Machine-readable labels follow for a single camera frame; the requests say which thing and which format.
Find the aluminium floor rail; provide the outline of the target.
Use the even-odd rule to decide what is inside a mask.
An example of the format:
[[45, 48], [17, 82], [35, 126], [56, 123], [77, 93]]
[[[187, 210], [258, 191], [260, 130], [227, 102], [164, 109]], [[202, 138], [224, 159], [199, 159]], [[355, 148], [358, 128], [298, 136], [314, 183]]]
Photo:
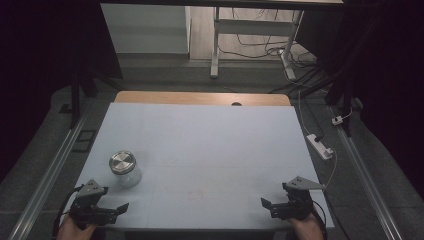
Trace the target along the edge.
[[73, 127], [67, 132], [7, 240], [27, 239], [86, 119], [87, 111], [83, 110], [73, 121]]
[[349, 159], [358, 175], [358, 178], [367, 194], [367, 197], [375, 210], [376, 216], [388, 240], [403, 240], [402, 234], [394, 221], [394, 218], [380, 194], [371, 174], [363, 162], [353, 139], [348, 137], [341, 126], [336, 126], [341, 142], [348, 154]]

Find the white power strip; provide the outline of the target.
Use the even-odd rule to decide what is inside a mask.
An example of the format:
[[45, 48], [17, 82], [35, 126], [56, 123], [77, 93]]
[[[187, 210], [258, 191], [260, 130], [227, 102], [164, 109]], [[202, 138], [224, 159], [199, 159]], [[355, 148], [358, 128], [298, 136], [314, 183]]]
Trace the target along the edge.
[[307, 135], [306, 139], [315, 149], [315, 151], [318, 153], [322, 160], [326, 161], [333, 157], [334, 151], [331, 148], [325, 147], [324, 144], [321, 142], [321, 139], [315, 134]]

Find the person's left hand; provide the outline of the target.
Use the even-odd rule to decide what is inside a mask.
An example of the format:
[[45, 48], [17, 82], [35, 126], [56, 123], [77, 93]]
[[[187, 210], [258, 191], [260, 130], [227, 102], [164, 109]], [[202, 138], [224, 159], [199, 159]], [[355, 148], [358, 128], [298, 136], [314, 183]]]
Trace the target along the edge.
[[66, 215], [59, 227], [56, 240], [90, 240], [96, 228], [96, 225], [88, 224], [82, 230], [71, 217]]

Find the wooden table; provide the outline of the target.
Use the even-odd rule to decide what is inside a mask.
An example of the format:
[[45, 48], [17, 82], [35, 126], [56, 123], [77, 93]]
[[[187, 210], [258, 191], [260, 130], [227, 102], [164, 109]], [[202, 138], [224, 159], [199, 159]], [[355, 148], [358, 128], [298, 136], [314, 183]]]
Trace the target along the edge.
[[290, 106], [290, 100], [282, 94], [255, 93], [205, 93], [121, 91], [115, 103], [152, 103], [222, 106]]

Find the dark curtain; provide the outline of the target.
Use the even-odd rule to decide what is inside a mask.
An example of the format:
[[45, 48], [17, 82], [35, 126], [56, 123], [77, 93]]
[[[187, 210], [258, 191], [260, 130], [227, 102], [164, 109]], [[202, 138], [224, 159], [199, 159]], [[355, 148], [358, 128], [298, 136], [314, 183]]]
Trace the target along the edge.
[[424, 199], [424, 0], [344, 0], [306, 11], [297, 42], [332, 75], [353, 67], [361, 120]]
[[44, 121], [57, 90], [121, 68], [102, 0], [0, 0], [0, 182]]

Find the person's right hand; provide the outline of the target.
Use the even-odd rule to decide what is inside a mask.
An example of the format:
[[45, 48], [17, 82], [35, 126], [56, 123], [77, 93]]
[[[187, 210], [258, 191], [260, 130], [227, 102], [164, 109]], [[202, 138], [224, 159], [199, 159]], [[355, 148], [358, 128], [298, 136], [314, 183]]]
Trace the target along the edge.
[[294, 229], [298, 240], [324, 240], [319, 221], [313, 214], [309, 214], [303, 220], [290, 218], [288, 222]]

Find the pale blue table mat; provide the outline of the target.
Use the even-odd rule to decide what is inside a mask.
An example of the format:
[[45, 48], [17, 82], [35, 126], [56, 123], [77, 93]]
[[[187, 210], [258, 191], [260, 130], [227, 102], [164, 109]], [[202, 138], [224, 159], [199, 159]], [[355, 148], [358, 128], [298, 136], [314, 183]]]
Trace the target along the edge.
[[[142, 171], [122, 187], [110, 157], [130, 151]], [[286, 201], [283, 182], [318, 179], [291, 106], [113, 103], [78, 181], [109, 192], [99, 204], [129, 204], [125, 230], [275, 230], [261, 199]]]

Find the round silver metal lid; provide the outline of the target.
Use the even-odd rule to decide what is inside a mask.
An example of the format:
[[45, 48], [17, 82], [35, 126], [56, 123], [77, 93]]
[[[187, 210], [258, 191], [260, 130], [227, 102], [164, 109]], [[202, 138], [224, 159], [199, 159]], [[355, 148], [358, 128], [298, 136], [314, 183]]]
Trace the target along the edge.
[[130, 151], [122, 150], [114, 153], [109, 159], [109, 167], [116, 175], [130, 173], [136, 166], [136, 159]]

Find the black metal stand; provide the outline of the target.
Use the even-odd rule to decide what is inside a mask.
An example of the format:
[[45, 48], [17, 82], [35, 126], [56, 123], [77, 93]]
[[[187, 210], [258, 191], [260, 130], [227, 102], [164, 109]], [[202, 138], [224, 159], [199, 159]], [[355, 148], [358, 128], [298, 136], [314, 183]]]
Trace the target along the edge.
[[342, 129], [348, 136], [351, 136], [349, 129], [349, 117], [352, 113], [351, 100], [352, 100], [352, 84], [353, 84], [353, 67], [343, 66], [336, 73], [328, 76], [325, 80], [312, 85], [305, 91], [298, 93], [298, 98], [303, 99], [312, 93], [322, 90], [324, 87], [330, 86], [328, 93], [324, 100], [327, 105], [335, 105], [340, 99], [343, 99], [343, 112], [341, 123]]
[[115, 90], [126, 91], [126, 88], [114, 81], [112, 77], [107, 77], [105, 74], [94, 69], [93, 67], [77, 69], [71, 78], [71, 129], [76, 126], [81, 117], [80, 91], [83, 91], [83, 93], [89, 98], [95, 98], [99, 93], [99, 90], [94, 82], [95, 79], [99, 79]]

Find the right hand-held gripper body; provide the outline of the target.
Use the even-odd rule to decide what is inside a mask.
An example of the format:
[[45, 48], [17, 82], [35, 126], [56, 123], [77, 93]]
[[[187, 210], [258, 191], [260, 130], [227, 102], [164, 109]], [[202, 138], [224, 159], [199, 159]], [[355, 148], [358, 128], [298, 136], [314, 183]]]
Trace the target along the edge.
[[313, 182], [306, 178], [297, 176], [288, 183], [289, 191], [286, 192], [288, 201], [286, 203], [272, 203], [272, 208], [269, 210], [272, 218], [286, 220], [296, 218], [303, 220], [309, 214], [315, 212], [311, 190], [324, 190], [322, 184]]

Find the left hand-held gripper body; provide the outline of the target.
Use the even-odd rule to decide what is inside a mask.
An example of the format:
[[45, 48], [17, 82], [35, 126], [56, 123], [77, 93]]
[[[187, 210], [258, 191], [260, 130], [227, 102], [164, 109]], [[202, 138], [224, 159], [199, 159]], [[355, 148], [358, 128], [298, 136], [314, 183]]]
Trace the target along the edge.
[[80, 229], [84, 230], [88, 224], [105, 226], [116, 222], [116, 209], [98, 206], [102, 197], [102, 188], [94, 179], [90, 179], [77, 191], [69, 210], [69, 216]]

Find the white desk frame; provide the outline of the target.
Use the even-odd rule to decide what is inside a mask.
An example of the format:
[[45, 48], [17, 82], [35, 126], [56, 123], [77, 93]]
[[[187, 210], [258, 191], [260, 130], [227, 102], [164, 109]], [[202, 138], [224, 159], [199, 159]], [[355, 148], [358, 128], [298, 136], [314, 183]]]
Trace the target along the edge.
[[283, 50], [278, 51], [278, 55], [281, 59], [283, 70], [286, 73], [287, 78], [289, 80], [295, 80], [296, 76], [289, 61], [289, 54], [291, 53], [291, 47], [295, 40], [302, 15], [303, 12], [301, 10], [294, 10], [293, 20], [291, 22], [221, 19], [220, 8], [215, 7], [210, 77], [212, 79], [216, 79], [218, 77], [219, 36], [221, 34], [241, 34], [287, 37], [287, 44]]

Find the black floor bracket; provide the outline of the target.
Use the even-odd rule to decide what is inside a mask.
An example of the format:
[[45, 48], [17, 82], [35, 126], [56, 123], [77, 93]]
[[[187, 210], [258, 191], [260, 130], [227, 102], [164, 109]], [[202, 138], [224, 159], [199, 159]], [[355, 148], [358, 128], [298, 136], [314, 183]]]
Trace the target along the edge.
[[74, 142], [72, 151], [77, 153], [88, 153], [95, 141], [96, 130], [82, 130]]

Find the clear glass jar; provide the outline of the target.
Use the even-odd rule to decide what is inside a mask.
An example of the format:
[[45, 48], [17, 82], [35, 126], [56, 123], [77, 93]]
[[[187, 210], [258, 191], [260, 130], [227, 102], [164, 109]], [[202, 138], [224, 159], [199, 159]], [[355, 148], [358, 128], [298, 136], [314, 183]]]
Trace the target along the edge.
[[142, 171], [137, 164], [129, 164], [126, 167], [114, 167], [112, 169], [118, 183], [124, 188], [136, 186], [142, 179]]

